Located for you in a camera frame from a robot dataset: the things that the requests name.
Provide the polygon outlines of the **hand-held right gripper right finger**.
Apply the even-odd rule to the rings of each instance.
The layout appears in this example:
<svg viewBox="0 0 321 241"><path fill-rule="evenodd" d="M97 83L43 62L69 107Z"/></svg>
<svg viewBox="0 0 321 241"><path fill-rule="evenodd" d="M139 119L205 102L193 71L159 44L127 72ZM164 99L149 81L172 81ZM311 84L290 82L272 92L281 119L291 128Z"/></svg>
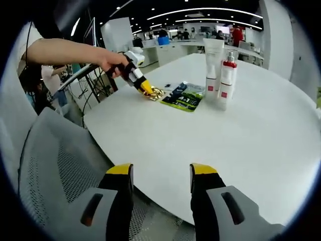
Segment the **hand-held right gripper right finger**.
<svg viewBox="0 0 321 241"><path fill-rule="evenodd" d="M197 240L277 240L284 227L271 224L259 206L234 186L227 186L216 169L192 163L191 210Z"/></svg>

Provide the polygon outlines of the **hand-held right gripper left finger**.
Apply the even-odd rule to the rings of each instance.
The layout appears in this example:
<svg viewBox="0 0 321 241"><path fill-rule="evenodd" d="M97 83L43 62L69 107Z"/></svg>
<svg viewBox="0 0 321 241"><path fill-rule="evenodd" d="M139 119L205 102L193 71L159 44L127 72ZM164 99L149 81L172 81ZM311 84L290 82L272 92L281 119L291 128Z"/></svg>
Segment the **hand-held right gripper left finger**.
<svg viewBox="0 0 321 241"><path fill-rule="evenodd" d="M64 211L54 240L128 240L133 210L133 164L106 171L98 187L89 188Z"/></svg>

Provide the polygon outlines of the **person's left hand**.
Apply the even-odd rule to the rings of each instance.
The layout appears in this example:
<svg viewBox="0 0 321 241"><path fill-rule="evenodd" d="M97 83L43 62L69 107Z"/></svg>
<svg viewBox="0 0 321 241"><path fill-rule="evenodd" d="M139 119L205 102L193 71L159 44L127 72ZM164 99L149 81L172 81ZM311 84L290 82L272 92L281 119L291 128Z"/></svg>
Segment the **person's left hand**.
<svg viewBox="0 0 321 241"><path fill-rule="evenodd" d="M106 49L100 54L99 57L99 66L105 72L108 72L110 69L112 78L119 77L121 75L121 70L118 66L126 67L129 64L127 58L123 54L110 52Z"/></svg>

